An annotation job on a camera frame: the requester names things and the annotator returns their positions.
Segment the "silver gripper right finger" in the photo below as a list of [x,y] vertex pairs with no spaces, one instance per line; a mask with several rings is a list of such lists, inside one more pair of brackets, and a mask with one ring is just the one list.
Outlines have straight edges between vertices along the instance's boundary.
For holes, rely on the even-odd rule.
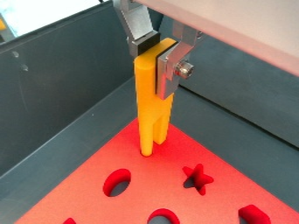
[[157,58],[157,95],[166,100],[175,92],[181,79],[193,75],[194,65],[189,61],[190,53],[202,40],[201,31],[178,21],[173,22],[173,35],[181,40],[173,44]]

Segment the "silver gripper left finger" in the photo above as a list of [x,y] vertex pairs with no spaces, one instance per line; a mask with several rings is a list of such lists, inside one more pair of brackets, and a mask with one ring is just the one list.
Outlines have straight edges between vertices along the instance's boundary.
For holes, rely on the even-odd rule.
[[134,0],[113,0],[121,23],[126,30],[130,54],[137,58],[161,42],[149,9]]

